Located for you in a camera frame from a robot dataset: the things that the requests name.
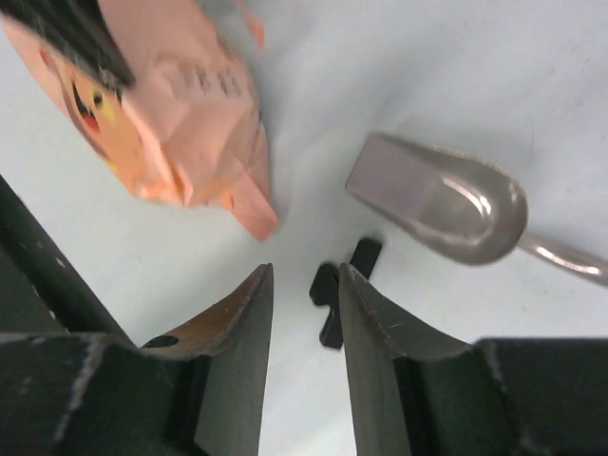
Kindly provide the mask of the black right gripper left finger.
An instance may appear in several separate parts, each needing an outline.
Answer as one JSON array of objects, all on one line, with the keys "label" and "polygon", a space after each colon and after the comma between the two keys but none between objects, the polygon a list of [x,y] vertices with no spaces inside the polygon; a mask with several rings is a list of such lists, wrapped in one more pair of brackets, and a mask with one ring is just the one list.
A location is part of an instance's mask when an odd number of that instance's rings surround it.
[{"label": "black right gripper left finger", "polygon": [[1,336],[5,455],[255,455],[274,270],[142,347],[101,332]]}]

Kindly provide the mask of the pink cat litter bag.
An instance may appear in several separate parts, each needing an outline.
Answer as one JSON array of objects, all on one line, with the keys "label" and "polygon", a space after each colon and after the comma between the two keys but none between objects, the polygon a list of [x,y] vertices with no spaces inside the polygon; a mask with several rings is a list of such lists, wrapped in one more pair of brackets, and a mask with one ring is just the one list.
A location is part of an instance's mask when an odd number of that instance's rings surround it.
[{"label": "pink cat litter bag", "polygon": [[136,81],[109,88],[1,13],[49,98],[135,197],[218,206],[256,239],[278,219],[256,84],[196,1],[98,1]]}]

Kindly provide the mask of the silver metal scoop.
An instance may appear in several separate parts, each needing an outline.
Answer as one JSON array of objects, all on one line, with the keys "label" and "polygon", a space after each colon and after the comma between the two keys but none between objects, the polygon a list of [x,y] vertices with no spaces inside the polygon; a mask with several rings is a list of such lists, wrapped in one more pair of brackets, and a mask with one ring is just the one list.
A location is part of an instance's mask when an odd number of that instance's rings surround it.
[{"label": "silver metal scoop", "polygon": [[520,248],[574,276],[607,284],[606,260],[530,232],[522,186],[473,156],[372,133],[345,187],[356,200],[455,262],[491,264]]}]

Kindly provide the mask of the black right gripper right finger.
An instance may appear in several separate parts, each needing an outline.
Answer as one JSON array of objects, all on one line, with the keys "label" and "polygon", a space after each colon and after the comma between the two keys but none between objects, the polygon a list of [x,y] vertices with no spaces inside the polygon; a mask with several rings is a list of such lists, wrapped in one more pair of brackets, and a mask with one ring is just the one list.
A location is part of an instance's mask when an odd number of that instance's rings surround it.
[{"label": "black right gripper right finger", "polygon": [[603,338],[466,343],[340,269],[339,304],[360,455],[603,455]]}]

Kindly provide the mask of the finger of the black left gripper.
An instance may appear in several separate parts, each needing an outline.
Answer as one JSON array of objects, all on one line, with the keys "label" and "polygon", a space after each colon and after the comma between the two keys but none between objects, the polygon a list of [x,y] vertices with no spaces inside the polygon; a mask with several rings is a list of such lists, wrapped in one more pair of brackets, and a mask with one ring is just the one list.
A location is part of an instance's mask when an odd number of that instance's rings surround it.
[{"label": "finger of the black left gripper", "polygon": [[33,31],[76,67],[109,88],[136,78],[94,0],[1,0],[1,13]]}]

